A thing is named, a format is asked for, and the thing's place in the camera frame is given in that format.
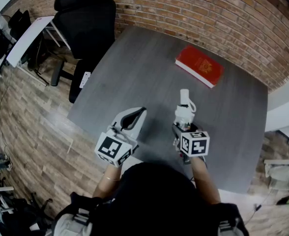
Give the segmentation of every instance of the forearm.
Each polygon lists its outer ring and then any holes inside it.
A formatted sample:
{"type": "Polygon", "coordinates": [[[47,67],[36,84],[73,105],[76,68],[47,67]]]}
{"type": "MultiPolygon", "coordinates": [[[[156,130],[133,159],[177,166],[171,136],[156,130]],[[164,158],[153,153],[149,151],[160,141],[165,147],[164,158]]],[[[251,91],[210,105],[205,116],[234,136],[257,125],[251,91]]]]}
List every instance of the forearm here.
{"type": "Polygon", "coordinates": [[[110,196],[118,187],[121,174],[121,167],[109,164],[98,183],[93,197],[105,198],[110,196]]]}
{"type": "Polygon", "coordinates": [[[202,198],[211,205],[220,203],[219,191],[211,180],[205,163],[198,157],[192,157],[190,161],[192,163],[196,188],[202,198]]]}

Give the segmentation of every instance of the white desk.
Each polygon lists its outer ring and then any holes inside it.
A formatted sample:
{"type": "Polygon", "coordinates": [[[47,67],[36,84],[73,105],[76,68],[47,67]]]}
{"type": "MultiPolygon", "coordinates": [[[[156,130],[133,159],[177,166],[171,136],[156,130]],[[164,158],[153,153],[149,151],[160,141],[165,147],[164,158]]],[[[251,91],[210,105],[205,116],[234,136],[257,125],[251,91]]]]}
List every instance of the white desk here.
{"type": "Polygon", "coordinates": [[[61,37],[61,39],[64,41],[66,46],[70,49],[70,46],[64,39],[64,37],[61,35],[59,30],[56,28],[55,24],[52,22],[54,16],[49,16],[49,17],[41,17],[37,18],[31,25],[30,27],[25,31],[25,33],[21,36],[21,38],[16,42],[15,46],[12,48],[10,51],[7,61],[13,66],[17,67],[21,71],[25,72],[28,74],[30,77],[35,79],[38,83],[46,86],[45,83],[43,83],[41,80],[36,78],[33,74],[29,73],[25,69],[23,69],[19,65],[19,61],[22,58],[23,54],[26,52],[28,47],[32,44],[32,42],[36,39],[36,37],[43,31],[46,30],[48,34],[51,36],[51,38],[55,41],[55,43],[60,47],[56,39],[52,36],[52,34],[49,32],[48,29],[45,29],[45,27],[51,23],[58,35],[61,37]]]}

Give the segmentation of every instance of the white cube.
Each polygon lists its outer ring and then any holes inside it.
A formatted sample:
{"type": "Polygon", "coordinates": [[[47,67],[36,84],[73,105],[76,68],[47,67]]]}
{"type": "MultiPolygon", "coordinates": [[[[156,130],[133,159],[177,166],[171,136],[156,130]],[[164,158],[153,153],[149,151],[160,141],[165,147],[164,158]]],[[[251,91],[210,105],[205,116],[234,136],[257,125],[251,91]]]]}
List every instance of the white cube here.
{"type": "Polygon", "coordinates": [[[205,131],[181,133],[180,150],[189,157],[208,155],[209,141],[210,137],[205,131]]]}
{"type": "Polygon", "coordinates": [[[132,146],[102,132],[94,152],[104,161],[120,166],[133,153],[132,146]]]}

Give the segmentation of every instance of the gray table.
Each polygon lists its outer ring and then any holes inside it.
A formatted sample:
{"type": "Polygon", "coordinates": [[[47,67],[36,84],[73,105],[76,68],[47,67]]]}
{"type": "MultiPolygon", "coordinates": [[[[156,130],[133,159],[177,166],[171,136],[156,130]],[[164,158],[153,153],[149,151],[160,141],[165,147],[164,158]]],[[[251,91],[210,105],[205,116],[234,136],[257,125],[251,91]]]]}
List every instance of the gray table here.
{"type": "Polygon", "coordinates": [[[218,188],[245,193],[262,146],[267,88],[241,68],[197,47],[225,68],[218,85],[209,89],[174,64],[187,44],[143,28],[126,29],[92,73],[68,118],[97,141],[116,114],[144,106],[147,117],[134,156],[165,162],[189,175],[172,146],[171,130],[179,90],[188,88],[197,107],[194,122],[210,135],[210,174],[218,188]]]}

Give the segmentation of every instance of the book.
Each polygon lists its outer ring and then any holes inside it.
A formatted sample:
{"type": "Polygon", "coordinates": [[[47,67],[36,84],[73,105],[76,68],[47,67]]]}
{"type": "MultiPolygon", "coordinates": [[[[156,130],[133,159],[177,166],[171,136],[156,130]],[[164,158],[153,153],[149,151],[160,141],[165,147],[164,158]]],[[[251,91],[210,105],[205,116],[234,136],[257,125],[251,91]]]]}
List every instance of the book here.
{"type": "Polygon", "coordinates": [[[175,64],[195,76],[210,88],[213,88],[218,83],[224,71],[223,66],[192,45],[186,46],[186,48],[181,51],[176,58],[175,64]]]}

